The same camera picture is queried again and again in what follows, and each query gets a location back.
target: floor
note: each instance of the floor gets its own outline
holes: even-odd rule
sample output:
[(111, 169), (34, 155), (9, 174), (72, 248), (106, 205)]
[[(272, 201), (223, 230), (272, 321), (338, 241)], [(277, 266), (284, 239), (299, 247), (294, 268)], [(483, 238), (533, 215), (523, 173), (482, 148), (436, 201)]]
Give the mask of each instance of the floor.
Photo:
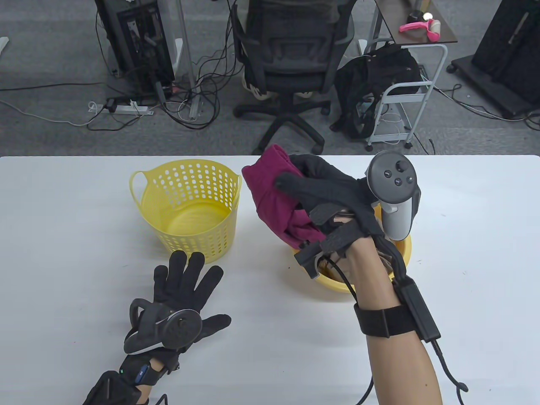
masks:
[[(436, 3), (459, 38), (459, 43), (449, 46), (449, 60), (474, 53), (498, 2), (438, 0)], [(193, 60), (223, 48), (227, 21), (225, 0), (183, 0), (183, 5)], [(358, 0), (353, 13), (357, 38), (366, 36), (373, 10), (372, 0)], [(37, 3), (0, 0), (0, 36), (10, 38), (0, 56), (0, 88), (104, 81), (107, 73), (96, 40), (95, 13), (92, 0)], [(356, 41), (353, 41), (346, 56), (356, 55)], [(419, 57), (428, 70), (433, 69), (433, 56)], [(449, 88), (455, 83), (464, 82), (458, 76), (443, 72), (437, 84)], [(333, 91), (329, 96), (336, 101)], [(457, 96), (468, 103), (490, 108), (489, 103), (465, 83)], [(1, 100), (22, 110), (75, 123), (88, 121), (92, 117), (88, 103), (102, 103), (103, 97), (104, 89), (100, 85), (0, 92)], [(0, 104), (0, 156), (249, 154), (270, 124), (269, 119), (239, 120), (232, 116), (234, 105), (254, 100), (242, 88), (238, 77), (220, 92), (219, 98), (219, 118), (202, 131), (186, 130), (163, 111), (156, 110), (154, 116), (142, 118), (121, 131), (90, 132), (84, 127), (25, 117)], [(303, 116), (325, 137), (325, 154), (367, 154), (362, 144), (350, 143), (342, 134), (329, 130), (338, 115), (336, 102), (330, 117), (323, 117), (318, 111)], [(108, 114), (98, 117), (94, 125), (110, 129), (119, 126)], [(432, 139), (439, 154), (540, 154), (540, 133), (528, 129), (522, 122), (478, 117), (440, 94), (432, 96), (417, 134), (429, 153), (433, 152), (429, 143)], [(289, 152), (309, 152), (312, 146), (309, 139), (292, 127), (282, 128), (274, 141)], [(382, 149), (425, 153), (417, 141), (408, 151), (402, 145), (375, 144), (372, 153)]]

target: hand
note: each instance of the hand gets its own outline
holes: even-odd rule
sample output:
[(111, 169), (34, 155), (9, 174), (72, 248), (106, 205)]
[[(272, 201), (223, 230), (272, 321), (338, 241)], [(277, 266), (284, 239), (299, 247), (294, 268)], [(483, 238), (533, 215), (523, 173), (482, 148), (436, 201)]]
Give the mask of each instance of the hand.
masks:
[[(210, 295), (223, 277), (223, 270), (218, 266), (212, 266), (204, 275), (197, 288), (201, 270), (205, 258), (202, 253), (195, 252), (191, 255), (187, 268), (187, 255), (182, 251), (173, 252), (169, 259), (169, 268), (158, 266), (154, 270), (154, 302), (160, 302), (169, 306), (172, 310), (194, 309), (202, 310)], [(213, 335), (225, 329), (231, 324), (231, 317), (225, 314), (211, 316), (202, 321), (202, 330), (193, 343)], [(154, 360), (162, 363), (168, 372), (178, 369), (178, 357), (185, 353), (191, 345), (179, 350), (158, 348), (150, 353)]]
[[(365, 237), (384, 235), (372, 208), (375, 197), (365, 178), (356, 180), (319, 156), (291, 155), (290, 159), (306, 177), (284, 173), (276, 180), (278, 190), (298, 200), (308, 214), (325, 203), (343, 206), (354, 214)], [(328, 235), (340, 225), (338, 222), (338, 218), (331, 218), (320, 229)]]

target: forearm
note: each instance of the forearm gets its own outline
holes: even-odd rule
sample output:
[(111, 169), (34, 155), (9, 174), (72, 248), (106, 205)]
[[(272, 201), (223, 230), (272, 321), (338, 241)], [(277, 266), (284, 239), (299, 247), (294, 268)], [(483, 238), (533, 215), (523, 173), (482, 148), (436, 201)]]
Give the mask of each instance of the forearm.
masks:
[[(347, 257), (360, 308), (400, 305), (371, 238), (355, 242)], [(416, 332), (389, 339), (367, 336), (367, 345), (379, 404), (442, 405), (433, 364)]]
[[(163, 369), (164, 365), (156, 359), (151, 359), (150, 367), (152, 367), (155, 371), (159, 372)], [(150, 391), (152, 390), (152, 386), (136, 386), (136, 388), (141, 392), (141, 396), (137, 404), (144, 404), (148, 400), (148, 397), (150, 396)]]

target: controller thumbstick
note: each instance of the controller thumbstick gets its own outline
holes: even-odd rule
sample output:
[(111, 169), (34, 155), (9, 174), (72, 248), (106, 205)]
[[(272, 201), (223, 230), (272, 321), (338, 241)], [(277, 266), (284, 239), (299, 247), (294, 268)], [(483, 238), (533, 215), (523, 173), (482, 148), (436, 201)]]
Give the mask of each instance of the controller thumbstick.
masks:
[(409, 168), (409, 163), (406, 160), (399, 160), (396, 163), (396, 169), (398, 172), (403, 173), (405, 170)]

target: gray controller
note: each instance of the gray controller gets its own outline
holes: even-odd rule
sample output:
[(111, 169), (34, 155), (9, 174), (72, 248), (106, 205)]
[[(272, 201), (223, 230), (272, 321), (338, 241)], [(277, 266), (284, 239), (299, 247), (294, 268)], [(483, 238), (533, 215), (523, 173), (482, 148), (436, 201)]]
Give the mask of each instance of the gray controller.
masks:
[(392, 240), (405, 239), (420, 204), (420, 188), (413, 164), (397, 152), (379, 152), (366, 170), (369, 189), (381, 204), (382, 226)]

